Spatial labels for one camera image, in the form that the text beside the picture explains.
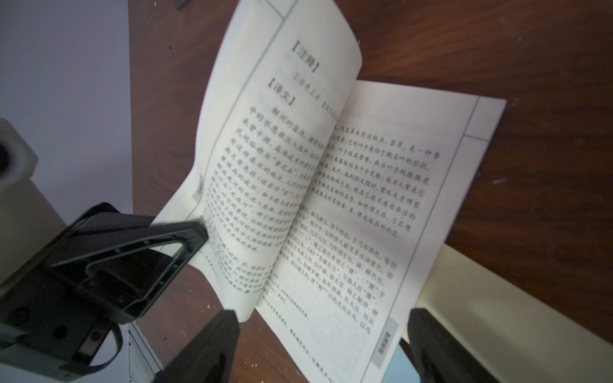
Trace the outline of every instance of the book page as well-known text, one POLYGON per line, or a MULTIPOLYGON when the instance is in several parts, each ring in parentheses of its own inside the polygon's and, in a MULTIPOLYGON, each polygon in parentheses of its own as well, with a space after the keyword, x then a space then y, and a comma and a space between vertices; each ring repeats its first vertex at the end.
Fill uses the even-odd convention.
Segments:
POLYGON ((504 103, 356 82, 256 307, 309 381, 381 381, 504 103))
POLYGON ((203 222, 210 239, 190 264, 241 322, 361 65, 357 41, 331 0, 237 6, 202 104, 194 167, 154 223, 203 222))

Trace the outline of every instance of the white wall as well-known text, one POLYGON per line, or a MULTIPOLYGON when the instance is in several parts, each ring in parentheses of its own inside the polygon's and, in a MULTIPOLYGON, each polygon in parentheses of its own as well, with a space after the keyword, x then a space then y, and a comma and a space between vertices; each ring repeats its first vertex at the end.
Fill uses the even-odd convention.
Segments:
MULTIPOLYGON (((103 201, 132 213, 127 0, 0 0, 0 116, 38 155, 32 180, 65 222, 103 201)), ((124 348, 78 381, 128 375, 124 348)), ((0 365, 4 382, 53 381, 0 365)))

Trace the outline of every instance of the dark brown desk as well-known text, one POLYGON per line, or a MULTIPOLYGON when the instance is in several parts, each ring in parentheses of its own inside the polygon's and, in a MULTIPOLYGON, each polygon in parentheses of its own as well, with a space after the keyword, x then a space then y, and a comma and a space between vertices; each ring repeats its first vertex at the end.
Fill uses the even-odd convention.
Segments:
MULTIPOLYGON (((129 1, 138 214, 157 214, 191 168, 236 0, 191 0, 180 12, 173 3, 129 1)), ((508 100, 447 243, 613 342, 613 4, 337 4, 360 40, 359 78, 508 100)), ((219 309, 188 268, 139 325, 168 363, 219 309)), ((305 379, 254 313, 241 325, 231 380, 305 379)))

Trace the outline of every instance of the page border line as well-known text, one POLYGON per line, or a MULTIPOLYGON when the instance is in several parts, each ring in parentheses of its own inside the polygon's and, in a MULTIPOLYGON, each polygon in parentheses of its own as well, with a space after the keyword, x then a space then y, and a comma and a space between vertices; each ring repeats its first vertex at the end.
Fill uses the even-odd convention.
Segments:
MULTIPOLYGON (((415 253, 417 252, 417 249, 419 248, 419 243, 421 242, 421 238, 424 235, 425 228, 428 226, 428 222, 430 221, 430 217, 432 216, 432 212, 434 211, 434 206, 436 206, 436 201, 438 201, 438 197, 439 197, 439 195, 441 195, 441 191, 443 190, 443 186, 445 185, 445 181, 447 180, 447 176, 449 175, 449 172, 451 171, 451 166, 453 165, 453 163, 455 161, 455 156, 457 155, 458 150, 460 149, 460 145, 462 144, 462 139, 464 138, 466 130, 468 129, 468 126, 470 125, 470 121, 473 119, 474 111, 477 109, 477 104, 479 103, 479 99, 480 98, 481 98, 481 96, 477 96, 477 99, 474 102, 473 110, 472 110, 472 112, 470 112, 470 117, 468 118, 468 121, 466 122, 466 126, 464 127, 464 131, 462 132, 462 135, 460 136, 460 139, 458 140, 458 145, 455 148, 454 156, 451 159, 451 162, 449 163, 449 167, 447 168, 447 173, 445 173, 445 177, 443 178, 443 182, 441 183, 441 187, 439 188, 438 193, 436 194, 436 198, 434 199, 434 202, 432 203, 432 207, 430 209, 430 213, 428 214, 428 218, 425 220, 424 228, 422 229, 422 232, 419 235, 419 239, 417 240, 417 243, 415 244, 415 250, 413 250, 413 254, 411 255, 411 260, 409 260, 409 264, 406 266, 405 274, 402 277, 402 282, 400 283, 400 287, 398 288, 398 291, 396 292, 396 297, 394 297, 394 301, 392 302, 392 306, 391 306, 391 309, 389 311, 389 314, 387 315, 387 319, 385 321, 385 324, 383 325, 383 329, 381 330, 381 333, 379 333, 379 336, 377 337, 377 342, 381 338, 381 334, 383 334, 383 331, 385 330, 385 326, 387 324, 387 321, 389 321, 389 318, 392 315, 392 310, 393 310, 393 308, 394 308, 394 306, 396 304, 396 300, 398 300, 398 295, 400 294, 400 289, 402 288, 402 284, 405 282, 406 274, 409 272, 409 269, 411 268, 411 263, 413 262, 413 259, 415 258, 415 253)), ((366 376, 366 372, 368 371, 368 367, 370 367, 370 363, 372 362, 373 356, 374 356, 376 351, 377 351, 377 347, 375 346, 375 349, 373 350, 373 353, 371 354, 370 358, 368 359, 368 364, 366 365, 366 368, 364 369, 364 374, 362 375, 362 378, 360 379, 360 383, 364 381, 364 376, 366 376)))
MULTIPOLYGON (((245 80, 245 84, 243 84, 243 87, 238 92, 238 95, 236 96, 236 100, 234 100, 234 104, 232 104, 232 107, 230 108, 230 111, 228 112, 228 114, 226 116, 226 119, 224 120, 224 123, 221 125, 221 129, 219 130, 219 134, 217 135, 217 137, 215 137, 215 142, 213 142, 213 148, 215 148, 215 146, 217 145, 217 141, 219 140, 221 134, 224 132, 226 124, 227 124, 228 120, 230 119, 230 116, 231 116, 232 112, 234 111, 234 107, 236 107, 236 105, 238 104, 238 100, 243 95, 243 92, 244 92, 245 88, 247 88, 247 85, 249 84, 249 81, 251 81, 251 77, 253 77, 253 74, 256 72, 256 70, 259 67, 260 63, 264 59, 264 56, 266 56, 266 53, 268 53, 268 50, 272 46, 272 43, 274 43, 274 41, 275 41, 276 37, 278 36, 279 32, 281 32, 281 29, 285 25, 285 21, 286 21, 287 17, 289 17, 289 15, 292 13, 292 11, 294 10, 294 7, 296 6, 296 4, 298 4, 299 1, 300 0, 294 0, 294 2, 292 3, 292 6, 289 8, 289 10, 287 12, 287 15, 285 17, 282 17, 281 14, 279 13, 279 11, 277 11, 277 9, 274 8, 272 6, 272 4, 270 2, 268 2, 268 0, 267 0, 267 3, 271 7, 273 7, 273 9, 279 14, 279 16, 281 16, 281 19, 282 19, 281 20, 281 24, 279 24, 279 28, 276 29, 275 34, 272 36, 272 38, 268 42, 268 45, 264 49, 264 52, 262 52, 262 55, 257 60, 256 65, 253 67, 253 70, 249 74, 249 77, 247 77, 247 79, 245 80)), ((198 207, 198 205, 200 205, 200 202, 202 201, 202 197, 204 196, 204 190, 205 190, 205 182, 207 180, 208 167, 211 164, 211 158, 213 157, 213 152, 214 152, 214 150, 211 150, 211 153, 208 156, 207 168, 204 170, 204 174, 202 174, 203 182, 202 182, 202 193, 200 195, 200 200, 196 203, 196 205, 194 206, 192 211, 189 212, 188 216, 185 217, 183 222, 186 222, 189 219, 189 217, 191 217, 191 215, 194 213, 194 211, 196 210, 196 208, 198 207)))
POLYGON ((281 12, 279 12, 279 10, 278 10, 278 9, 277 9, 277 8, 276 8, 274 5, 272 5, 272 3, 270 2, 270 0, 266 0, 266 2, 267 2, 269 5, 270 5, 270 7, 271 7, 273 10, 275 10, 276 14, 277 14, 277 15, 279 15, 279 17, 280 17, 280 18, 282 18, 282 19, 284 19, 284 20, 285 20, 285 18, 284 18, 284 17, 283 17, 283 15, 281 14, 281 12))
POLYGON ((486 140, 486 139, 484 139, 484 138, 481 138, 481 137, 475 137, 475 136, 473 136, 473 135, 470 135, 470 134, 465 134, 465 135, 464 135, 464 137, 468 137, 468 138, 474 138, 475 140, 479 140, 479 141, 485 141, 485 142, 489 142, 489 140, 486 140))

